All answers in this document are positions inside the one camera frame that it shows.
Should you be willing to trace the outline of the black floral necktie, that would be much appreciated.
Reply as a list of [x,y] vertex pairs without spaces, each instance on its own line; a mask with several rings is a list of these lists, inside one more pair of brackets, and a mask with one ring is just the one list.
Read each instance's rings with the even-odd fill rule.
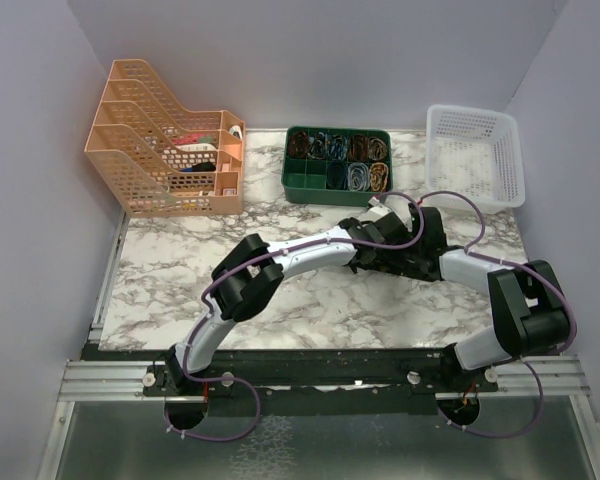
[[348,266],[354,273],[361,269],[408,276],[414,272],[416,263],[401,251],[380,249],[358,251]]

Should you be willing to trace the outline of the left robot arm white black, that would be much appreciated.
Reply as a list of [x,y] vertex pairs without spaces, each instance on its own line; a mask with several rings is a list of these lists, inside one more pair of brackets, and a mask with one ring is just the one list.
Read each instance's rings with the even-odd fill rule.
[[410,223],[382,205],[363,220],[346,218],[323,233],[267,243],[258,234],[245,237],[212,273],[202,293],[206,306],[186,339],[169,350],[166,382],[186,395],[200,385],[201,371],[228,333],[260,314],[281,283],[294,276],[331,266],[360,268],[382,250],[403,250],[424,231],[423,213],[411,209]]

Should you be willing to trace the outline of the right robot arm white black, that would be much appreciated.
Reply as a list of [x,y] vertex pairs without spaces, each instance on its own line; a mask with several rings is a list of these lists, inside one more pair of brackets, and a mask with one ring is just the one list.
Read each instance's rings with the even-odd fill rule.
[[495,263],[447,243],[441,214],[433,207],[407,221],[388,213],[376,222],[389,245],[413,245],[381,252],[380,270],[425,282],[452,282],[488,297],[492,325],[449,348],[452,359],[439,367],[441,383],[461,391],[475,369],[502,364],[528,354],[546,354],[573,339],[575,327],[552,267],[545,261],[522,265]]

